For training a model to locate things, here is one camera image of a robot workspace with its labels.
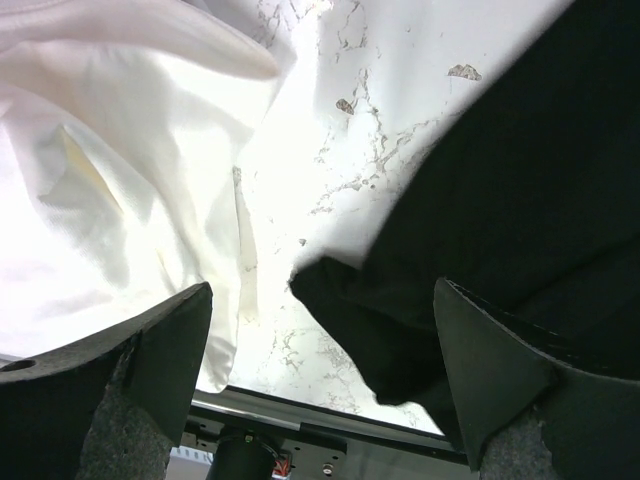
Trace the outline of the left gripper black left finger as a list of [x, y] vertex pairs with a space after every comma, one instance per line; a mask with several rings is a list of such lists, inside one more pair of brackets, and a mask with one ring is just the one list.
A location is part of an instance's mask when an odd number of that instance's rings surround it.
[[202, 362], [212, 291], [1, 369], [4, 479], [163, 479]]

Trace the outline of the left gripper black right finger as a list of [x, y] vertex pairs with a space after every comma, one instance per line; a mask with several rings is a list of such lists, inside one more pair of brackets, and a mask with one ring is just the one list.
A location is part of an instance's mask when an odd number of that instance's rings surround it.
[[639, 368], [525, 322], [441, 278], [434, 318], [471, 470], [531, 414], [562, 479], [639, 476]]

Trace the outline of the black t shirt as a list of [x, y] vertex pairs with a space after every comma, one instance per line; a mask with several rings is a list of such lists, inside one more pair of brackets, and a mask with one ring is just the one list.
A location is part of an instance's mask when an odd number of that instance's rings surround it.
[[359, 267], [291, 279], [377, 401], [421, 405], [460, 448], [440, 278], [638, 365], [637, 2], [572, 3], [426, 156]]

